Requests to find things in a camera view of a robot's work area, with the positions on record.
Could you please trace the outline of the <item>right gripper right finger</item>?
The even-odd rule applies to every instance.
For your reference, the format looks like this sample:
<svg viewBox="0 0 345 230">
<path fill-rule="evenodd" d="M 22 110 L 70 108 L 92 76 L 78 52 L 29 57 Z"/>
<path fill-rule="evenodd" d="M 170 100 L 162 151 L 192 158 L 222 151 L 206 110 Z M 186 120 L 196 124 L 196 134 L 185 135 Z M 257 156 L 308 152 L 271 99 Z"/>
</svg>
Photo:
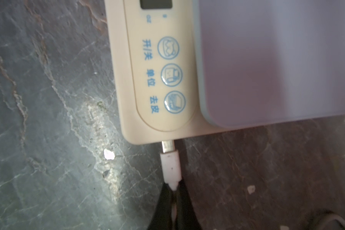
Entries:
<svg viewBox="0 0 345 230">
<path fill-rule="evenodd" d="M 175 220 L 175 230 L 202 230 L 196 217 L 189 192 L 184 179 L 179 182 L 176 191 L 177 216 Z"/>
</svg>

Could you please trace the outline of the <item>white grey kitchen scale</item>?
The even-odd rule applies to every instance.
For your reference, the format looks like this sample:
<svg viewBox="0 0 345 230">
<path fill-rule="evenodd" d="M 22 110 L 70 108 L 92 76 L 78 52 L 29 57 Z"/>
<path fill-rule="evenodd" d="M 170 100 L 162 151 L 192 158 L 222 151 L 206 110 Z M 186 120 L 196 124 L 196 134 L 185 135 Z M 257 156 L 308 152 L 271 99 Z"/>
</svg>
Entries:
<svg viewBox="0 0 345 230">
<path fill-rule="evenodd" d="M 345 1 L 105 1 L 132 144 L 345 115 Z"/>
</svg>

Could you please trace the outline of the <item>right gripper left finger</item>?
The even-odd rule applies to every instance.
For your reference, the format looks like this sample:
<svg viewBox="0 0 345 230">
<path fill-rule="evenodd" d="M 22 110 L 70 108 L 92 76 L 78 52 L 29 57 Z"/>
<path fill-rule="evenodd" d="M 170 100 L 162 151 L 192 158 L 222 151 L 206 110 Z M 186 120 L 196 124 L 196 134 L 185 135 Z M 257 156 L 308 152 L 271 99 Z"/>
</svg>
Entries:
<svg viewBox="0 0 345 230">
<path fill-rule="evenodd" d="M 155 212 L 147 230 L 171 230 L 172 229 L 172 203 L 173 191 L 168 184 L 163 184 L 161 193 L 155 208 Z"/>
</svg>

